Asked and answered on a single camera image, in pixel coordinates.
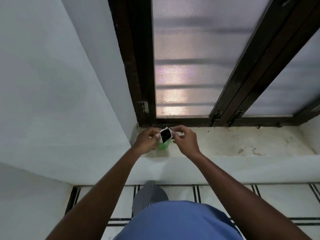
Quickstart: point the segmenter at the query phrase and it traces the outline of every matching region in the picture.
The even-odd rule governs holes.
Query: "window pane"
[[[156,114],[208,116],[269,0],[152,2]]]
[[[245,115],[294,115],[320,95],[320,30],[302,47]]]

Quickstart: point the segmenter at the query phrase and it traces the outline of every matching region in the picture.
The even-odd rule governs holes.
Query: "dark wooden window frame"
[[[210,116],[156,117],[151,0],[108,0],[139,126],[300,125],[319,98],[291,117],[243,116],[320,27],[320,0],[272,0]]]

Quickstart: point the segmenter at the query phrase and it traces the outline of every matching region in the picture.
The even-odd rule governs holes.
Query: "blue shirt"
[[[143,209],[115,240],[243,240],[225,213],[190,201],[162,201]]]

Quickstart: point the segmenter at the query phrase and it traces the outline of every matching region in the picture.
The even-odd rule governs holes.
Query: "green plastic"
[[[161,151],[163,149],[167,149],[169,144],[171,143],[171,141],[172,141],[172,139],[167,140],[165,143],[159,142],[158,150]]]

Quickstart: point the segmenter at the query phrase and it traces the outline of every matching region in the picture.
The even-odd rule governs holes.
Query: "hand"
[[[189,128],[185,127],[184,125],[179,125],[172,128],[172,136],[173,136],[173,143],[177,144],[180,151],[190,159],[190,157],[195,156],[200,152],[198,142],[197,142],[197,134],[194,133]],[[179,136],[175,132],[182,132],[184,135]]]
[[[159,138],[160,129],[153,127],[148,128],[138,135],[136,142],[132,146],[132,149],[136,150],[140,155],[146,154],[158,147],[157,142]]]

